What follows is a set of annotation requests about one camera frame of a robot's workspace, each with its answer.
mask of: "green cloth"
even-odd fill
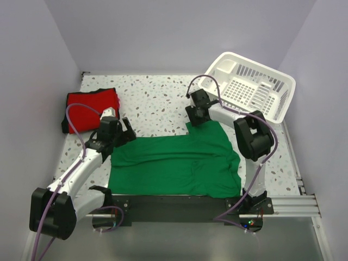
[[[240,158],[219,123],[186,124],[188,135],[137,138],[115,148],[115,194],[240,196]]]

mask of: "terrazzo table surface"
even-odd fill
[[[115,88],[120,99],[120,115],[128,117],[138,137],[186,135],[185,124],[189,122],[185,107],[187,86],[193,75],[85,75],[81,84],[82,92],[99,88]],[[296,170],[291,162],[290,151],[282,125],[273,125],[279,139],[279,147],[266,167],[265,183],[269,195],[299,195]],[[235,151],[238,151],[234,130],[222,125]],[[83,133],[88,140],[91,132]],[[60,177],[73,163],[82,149],[74,134],[68,134],[55,178]],[[245,183],[245,160],[241,162],[238,174],[242,186]],[[110,157],[94,171],[81,187],[79,195],[92,185],[106,187],[110,175]]]

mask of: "white laundry basket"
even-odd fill
[[[244,111],[260,110],[273,123],[283,121],[296,85],[293,77],[232,52],[221,54],[206,74],[217,80],[226,105]],[[198,87],[212,98],[218,97],[210,78],[202,77]]]

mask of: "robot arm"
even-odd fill
[[[58,186],[60,189],[43,223],[41,231],[43,234],[65,240],[73,232],[77,221],[86,214],[96,208],[113,205],[109,189],[92,186],[80,197],[77,197],[77,192],[87,178],[111,155],[114,147],[136,139],[128,119],[122,119],[126,127],[123,131],[122,122],[115,115],[113,108],[106,109],[101,116],[100,127],[96,131],[97,137],[95,139],[91,137],[85,143],[85,157],[83,157],[84,151],[81,151],[76,161],[61,177],[46,189],[37,188],[33,192],[29,221],[31,231],[38,230],[44,209]],[[82,163],[76,167],[76,163],[80,160]]]
[[[271,147],[274,144],[270,130],[267,126],[264,126],[264,124],[252,117],[242,117],[229,112],[217,100],[210,101],[209,96],[203,89],[192,92],[190,98],[191,106],[185,109],[192,126],[212,120],[235,129],[238,149],[246,161],[245,187],[248,188],[252,183],[256,169],[266,155],[270,153]],[[252,114],[265,120],[260,111],[255,111]],[[266,199],[264,167],[261,169],[248,195],[250,205],[255,205]]]

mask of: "gray floor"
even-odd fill
[[[221,223],[133,223],[100,236],[86,217],[43,260],[322,260],[310,218],[268,218],[257,238]]]

